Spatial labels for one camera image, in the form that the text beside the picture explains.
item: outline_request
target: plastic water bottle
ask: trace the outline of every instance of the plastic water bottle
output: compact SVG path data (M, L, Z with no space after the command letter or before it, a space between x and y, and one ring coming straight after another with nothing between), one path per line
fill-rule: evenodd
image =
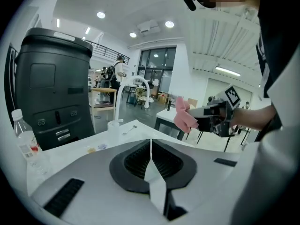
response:
M14 132L18 140L18 148L28 164L30 164L38 174L48 177L50 163L37 143L32 127L24 121L20 109L12 111L11 114L15 122Z

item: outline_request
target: floor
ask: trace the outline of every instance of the floor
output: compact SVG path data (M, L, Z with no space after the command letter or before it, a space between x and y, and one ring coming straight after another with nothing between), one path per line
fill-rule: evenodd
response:
M109 100L109 98L105 96L99 96L99 99ZM124 96L121 100L121 106L119 112L120 114L119 118L123 119L124 123L133 120L139 120L141 123L153 128L155 125L156 114L166 109L166 105L160 104L156 100L154 101L154 103L150 104L148 109L145 109L144 107L143 109L141 109L141 105L137 105L136 107L134 107L131 104L127 104L126 99L127 99L127 93L124 93ZM107 123L112 119L113 119L112 111L98 112L97 116L95 116L96 133L101 133L106 131ZM166 127L164 125L160 126L160 131L172 137L177 137L178 134L176 130L170 129L169 127ZM187 134L184 135L183 141L191 145L194 145L195 147L200 149L224 151L228 138L220 138L213 133L203 133L199 143L197 144L199 133L200 132L197 129L192 129L192 132L188 136L187 140L186 140ZM242 131L240 135L236 135L235 137L232 137L228 143L226 152L234 152L234 153L242 152L242 146L240 143L242 142L245 133L246 132Z

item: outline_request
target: bottle cap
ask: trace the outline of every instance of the bottle cap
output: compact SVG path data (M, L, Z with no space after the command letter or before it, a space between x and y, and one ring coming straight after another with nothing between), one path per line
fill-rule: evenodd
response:
M11 112L14 121L18 121L23 118L21 109L17 109Z

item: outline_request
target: white ceiling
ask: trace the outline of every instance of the white ceiling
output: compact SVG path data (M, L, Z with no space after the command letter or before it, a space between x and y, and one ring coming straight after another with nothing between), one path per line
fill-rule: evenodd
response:
M86 40L88 41L94 41L97 36L99 36L102 31L96 29L96 28L91 28L88 34L85 34L86 30L90 25L80 23L80 22L75 22L75 21L70 21L64 18L59 17L60 20L60 27L58 28L56 26L56 20L58 17L54 17L52 19L52 29L58 32L66 33L69 35L72 35L77 38L83 38L86 37Z
M257 88L262 77L255 50L260 30L257 11L246 7L206 9L198 3L196 6L197 10L191 12L182 0L58 0L54 16L88 24L128 46L184 38L191 69L212 74L214 79ZM105 12L105 19L96 16L99 11ZM152 19L161 31L143 36L137 25ZM168 20L175 23L173 29L165 27ZM132 39L130 32L138 37ZM217 72L218 65L241 76Z

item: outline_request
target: black vent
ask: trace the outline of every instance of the black vent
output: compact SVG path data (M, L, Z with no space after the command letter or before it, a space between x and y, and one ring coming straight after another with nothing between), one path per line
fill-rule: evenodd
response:
M84 181L70 179L45 205L44 209L59 218L83 184Z
M182 160L152 141L152 159L160 175L167 179L183 167Z
M150 143L129 154L124 161L126 169L134 176L144 179L146 168L150 162Z

